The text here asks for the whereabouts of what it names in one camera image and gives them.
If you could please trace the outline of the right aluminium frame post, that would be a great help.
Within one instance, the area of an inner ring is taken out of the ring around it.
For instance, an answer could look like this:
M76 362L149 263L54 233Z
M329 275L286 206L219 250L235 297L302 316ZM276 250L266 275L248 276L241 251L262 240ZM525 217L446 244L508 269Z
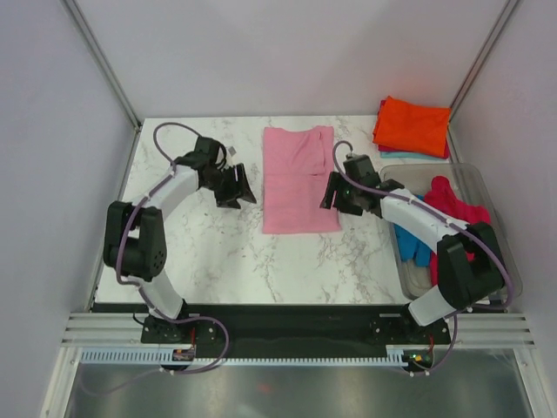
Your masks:
M464 101L466 100L467 95L473 88L473 85L476 79L481 74L483 68L487 64L488 59L491 57L491 54L495 50L498 42L503 37L507 26L512 21L515 13L522 5L521 0L506 0L503 4L503 7L500 10L500 13L496 17L493 25L488 32L486 38L484 39L478 53L476 54L474 60L470 68L468 69L462 83L460 84L459 89L457 90L453 101L450 104L451 108L451 116L449 118L452 121L459 108L462 106Z

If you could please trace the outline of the aluminium frame post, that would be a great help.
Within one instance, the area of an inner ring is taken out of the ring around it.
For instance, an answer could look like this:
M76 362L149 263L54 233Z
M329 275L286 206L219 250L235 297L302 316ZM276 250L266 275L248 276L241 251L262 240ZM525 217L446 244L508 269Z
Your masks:
M118 101L119 106L124 112L126 118L130 122L134 132L139 132L142 127L142 122L133 109L131 101L124 92L116 72L113 70L108 57L105 55L102 45L97 40L94 30L91 28L84 12L82 11L78 1L75 0L61 0L60 3L69 15L70 20L75 25L79 36L82 38L85 47L92 56L93 61L108 84L114 98Z
M451 116L449 118L452 121L459 108L462 106L464 101L466 100L467 95L473 88L473 85L476 79L481 74L483 68L487 64L488 59L491 57L491 54L495 50L498 42L503 37L507 26L512 21L515 13L522 5L521 0L506 0L503 4L503 7L500 10L500 13L496 17L493 25L488 32L486 38L484 39L478 53L476 54L474 60L470 68L468 69L462 83L460 84L459 89L457 90L453 101L450 104L451 108Z

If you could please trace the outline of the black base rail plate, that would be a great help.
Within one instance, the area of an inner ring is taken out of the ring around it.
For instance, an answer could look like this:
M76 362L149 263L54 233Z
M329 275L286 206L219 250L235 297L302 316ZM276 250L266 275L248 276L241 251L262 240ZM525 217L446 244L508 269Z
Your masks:
M438 346L450 342L447 324L433 324L414 340L394 327L401 305L190 304L195 326L188 343L203 354L229 352L292 356L383 354L389 345Z

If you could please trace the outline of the blue crumpled t shirt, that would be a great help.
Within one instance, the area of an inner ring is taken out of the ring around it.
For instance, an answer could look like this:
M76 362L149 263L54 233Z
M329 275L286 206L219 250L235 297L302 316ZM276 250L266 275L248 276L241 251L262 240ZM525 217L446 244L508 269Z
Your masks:
M432 257L431 249L399 225L394 224L393 229L400 259L403 262L413 261L417 267L428 267Z

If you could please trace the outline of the crimson crumpled t shirt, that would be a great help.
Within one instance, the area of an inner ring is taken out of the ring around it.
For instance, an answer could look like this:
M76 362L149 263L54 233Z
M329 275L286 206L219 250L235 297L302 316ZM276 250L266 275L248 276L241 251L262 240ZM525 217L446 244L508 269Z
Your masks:
M456 219L464 220L469 224L476 224L478 222L491 223L488 210L484 206L472 206L458 199L449 179L445 177L437 176L433 178L431 189L422 200L433 208ZM436 286L438 284L437 255L426 244L421 242L417 257L416 262L420 262L420 266L425 266L425 261L428 261L431 285Z

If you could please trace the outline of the aluminium front frame rail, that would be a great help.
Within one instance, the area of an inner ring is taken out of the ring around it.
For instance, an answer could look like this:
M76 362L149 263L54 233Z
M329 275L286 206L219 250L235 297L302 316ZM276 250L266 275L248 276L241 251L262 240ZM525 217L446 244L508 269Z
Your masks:
M137 347L141 333L141 326L127 313L73 313L62 343L67 347ZM531 349L534 337L523 314L466 313L458 316L455 346Z

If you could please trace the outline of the left aluminium frame post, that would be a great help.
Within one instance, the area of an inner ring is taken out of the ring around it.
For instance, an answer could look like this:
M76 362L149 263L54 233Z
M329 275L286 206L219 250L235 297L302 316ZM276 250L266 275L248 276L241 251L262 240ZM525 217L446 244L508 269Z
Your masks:
M84 12L82 11L78 1L75 0L61 0L60 3L69 15L70 20L75 25L79 36L82 38L85 47L92 56L93 61L108 84L114 98L118 101L119 106L124 112L126 118L130 122L134 132L139 132L142 127L142 122L133 109L131 101L124 92L116 72L113 70L108 57L105 55L102 45L97 40L94 30L91 28Z

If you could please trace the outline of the teal folded t shirt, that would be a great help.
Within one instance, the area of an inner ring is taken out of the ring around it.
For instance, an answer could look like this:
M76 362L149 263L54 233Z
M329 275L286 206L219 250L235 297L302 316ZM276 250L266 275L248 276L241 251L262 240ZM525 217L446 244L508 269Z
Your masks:
M418 160L435 160L435 157L431 157L421 153L414 153L414 152L380 152L380 157L382 158L409 158L409 159L418 159Z

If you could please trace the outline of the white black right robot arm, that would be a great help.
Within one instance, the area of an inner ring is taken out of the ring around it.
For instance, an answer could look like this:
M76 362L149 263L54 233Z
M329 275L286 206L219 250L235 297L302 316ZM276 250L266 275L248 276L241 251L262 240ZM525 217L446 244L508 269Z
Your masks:
M419 342L430 326L472 307L513 282L502 260L493 228L449 216L388 179L361 185L343 172L330 172L319 202L322 209L360 216L370 212L408 231L436 255L437 283L400 309L394 320L403 340Z

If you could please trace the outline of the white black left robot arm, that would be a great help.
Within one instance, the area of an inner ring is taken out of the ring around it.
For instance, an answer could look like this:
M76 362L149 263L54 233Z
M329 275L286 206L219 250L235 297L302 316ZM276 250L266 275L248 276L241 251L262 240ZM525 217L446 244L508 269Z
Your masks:
M244 165L189 152L172 161L149 191L129 202L114 201L107 209L104 264L114 269L118 284L135 287L149 309L143 343L188 343L195 328L187 318L185 299L165 271L164 222L200 189L213 192L221 208L239 209L240 200L257 202Z

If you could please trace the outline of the pink t shirt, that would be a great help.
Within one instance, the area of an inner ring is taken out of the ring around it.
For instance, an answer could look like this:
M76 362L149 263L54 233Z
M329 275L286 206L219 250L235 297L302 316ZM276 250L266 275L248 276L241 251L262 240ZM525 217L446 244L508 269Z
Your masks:
M266 127L263 134L264 234L335 233L335 211L320 207L333 171L334 129Z

